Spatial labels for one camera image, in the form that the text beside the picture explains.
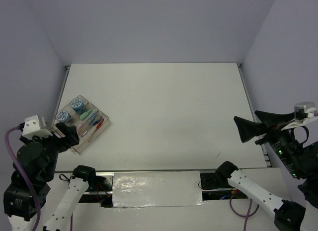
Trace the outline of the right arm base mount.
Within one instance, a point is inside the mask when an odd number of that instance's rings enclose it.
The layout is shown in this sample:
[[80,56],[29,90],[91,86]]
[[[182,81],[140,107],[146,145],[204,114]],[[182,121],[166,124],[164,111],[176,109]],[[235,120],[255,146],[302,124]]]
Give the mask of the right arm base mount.
[[229,200],[231,197],[233,199],[247,199],[247,196],[241,191],[221,183],[216,174],[212,172],[200,173],[198,187],[202,191],[203,201]]

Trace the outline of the blue translucent eraser case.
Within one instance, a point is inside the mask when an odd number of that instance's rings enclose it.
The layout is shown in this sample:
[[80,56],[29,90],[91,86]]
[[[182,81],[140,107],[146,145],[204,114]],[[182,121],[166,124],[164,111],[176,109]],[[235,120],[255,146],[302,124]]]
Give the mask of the blue translucent eraser case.
[[86,120],[86,123],[89,124],[89,125],[92,124],[92,123],[94,123],[94,121],[95,121],[97,115],[98,115],[98,111],[95,111],[95,112]]

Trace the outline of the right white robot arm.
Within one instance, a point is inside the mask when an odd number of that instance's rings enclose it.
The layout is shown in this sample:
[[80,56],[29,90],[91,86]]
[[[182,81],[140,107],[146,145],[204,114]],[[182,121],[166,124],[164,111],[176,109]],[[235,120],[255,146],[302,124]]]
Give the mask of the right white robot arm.
[[315,107],[295,107],[289,114],[256,111],[259,122],[234,117],[240,140],[257,137],[257,145],[269,144],[288,172],[304,182],[298,186],[306,205],[289,201],[266,190],[246,176],[242,169],[225,161],[216,170],[216,182],[231,186],[256,202],[272,218],[280,231],[316,231],[318,229],[318,144],[304,146],[295,136],[296,128],[309,132],[307,124],[317,121]]

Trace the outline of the red pen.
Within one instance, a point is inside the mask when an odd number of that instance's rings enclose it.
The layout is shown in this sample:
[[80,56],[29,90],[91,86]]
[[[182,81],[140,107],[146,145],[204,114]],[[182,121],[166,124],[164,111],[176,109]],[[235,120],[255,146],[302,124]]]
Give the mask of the red pen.
[[101,127],[101,125],[104,122],[104,118],[101,117],[100,120],[98,121],[98,123],[96,124],[96,128],[94,130],[94,132],[92,133],[92,135],[89,137],[89,139],[87,140],[88,142],[91,142],[91,140],[93,139],[94,133]]

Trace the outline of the blue pen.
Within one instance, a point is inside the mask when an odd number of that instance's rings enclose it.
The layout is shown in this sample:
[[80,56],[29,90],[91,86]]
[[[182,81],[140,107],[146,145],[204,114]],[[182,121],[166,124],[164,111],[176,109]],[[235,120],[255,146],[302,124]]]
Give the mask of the blue pen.
[[84,137],[94,126],[98,125],[101,122],[101,118],[94,121],[82,134],[81,137]]

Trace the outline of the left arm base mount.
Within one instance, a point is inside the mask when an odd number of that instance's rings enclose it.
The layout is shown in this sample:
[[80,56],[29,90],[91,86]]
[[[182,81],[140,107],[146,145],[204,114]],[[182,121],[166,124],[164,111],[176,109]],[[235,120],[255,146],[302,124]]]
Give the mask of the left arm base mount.
[[96,185],[88,188],[79,203],[98,203],[100,207],[112,208],[112,176],[97,176]]

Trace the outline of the blue slime jar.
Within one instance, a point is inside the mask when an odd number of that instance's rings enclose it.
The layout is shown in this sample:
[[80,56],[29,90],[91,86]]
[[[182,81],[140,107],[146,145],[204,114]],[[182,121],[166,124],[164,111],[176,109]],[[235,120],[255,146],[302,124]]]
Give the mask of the blue slime jar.
[[56,114],[56,119],[58,122],[65,123],[71,118],[70,113],[67,110],[60,110]]
[[70,106],[74,111],[79,111],[84,107],[84,101],[81,98],[74,98],[71,102],[70,102]]

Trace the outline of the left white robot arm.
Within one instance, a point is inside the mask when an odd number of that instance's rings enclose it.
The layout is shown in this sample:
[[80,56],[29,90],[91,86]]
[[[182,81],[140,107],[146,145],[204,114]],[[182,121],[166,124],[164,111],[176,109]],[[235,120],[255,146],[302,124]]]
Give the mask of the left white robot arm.
[[[48,221],[42,220],[46,197],[49,194],[48,183],[55,175],[58,155],[72,146],[79,144],[75,126],[64,123],[56,124],[63,137],[52,131],[42,129],[37,121],[33,124],[24,122],[6,131],[5,146],[13,161],[15,171],[11,176],[11,184],[3,195],[4,212],[7,214],[14,231],[65,231],[73,227],[73,213],[85,191],[97,186],[96,171],[92,167],[79,165],[70,179],[68,187],[56,210]],[[28,139],[20,137],[24,145],[14,153],[9,135],[30,128],[35,134]]]

